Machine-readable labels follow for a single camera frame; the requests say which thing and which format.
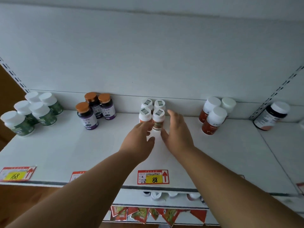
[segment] white wall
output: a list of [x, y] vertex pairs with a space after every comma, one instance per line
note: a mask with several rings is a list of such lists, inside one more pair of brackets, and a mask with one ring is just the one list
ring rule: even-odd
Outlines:
[[9, 4], [0, 19], [0, 57], [32, 90], [263, 102], [304, 61], [300, 22]]
[[304, 0], [0, 0], [64, 7], [304, 20]]

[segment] wooden floor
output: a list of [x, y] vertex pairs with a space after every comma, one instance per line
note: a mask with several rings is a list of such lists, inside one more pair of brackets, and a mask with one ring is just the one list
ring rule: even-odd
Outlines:
[[[59, 188], [0, 185], [0, 228], [7, 226], [32, 206]], [[101, 228], [157, 228], [153, 224], [103, 222]], [[177, 226], [197, 228], [198, 226]]]

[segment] snack packet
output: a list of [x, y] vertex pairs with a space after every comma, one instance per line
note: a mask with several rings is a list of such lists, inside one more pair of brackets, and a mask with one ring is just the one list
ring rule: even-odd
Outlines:
[[126, 221], [127, 220], [127, 210], [122, 211], [120, 214], [116, 215], [115, 217], [110, 217], [110, 221]]
[[157, 212], [166, 220], [170, 227], [172, 227], [179, 215], [180, 211], [177, 209], [156, 209]]
[[149, 208], [140, 207], [140, 208], [138, 208], [137, 212], [135, 212], [134, 214], [131, 215], [131, 218], [145, 224], [147, 221], [147, 218], [148, 218], [148, 214], [149, 214], [148, 211], [149, 211]]
[[205, 223], [207, 210], [194, 209], [194, 210], [191, 210], [190, 213], [192, 215], [194, 215], [196, 218], [198, 218], [199, 220], [201, 220], [203, 223]]
[[149, 214], [154, 218], [155, 221], [158, 219], [159, 212], [157, 212], [155, 208], [150, 208]]
[[127, 207], [123, 206], [111, 206], [112, 216], [115, 217], [116, 215], [120, 214], [122, 211], [127, 210]]
[[128, 216], [139, 211], [137, 207], [128, 207]]

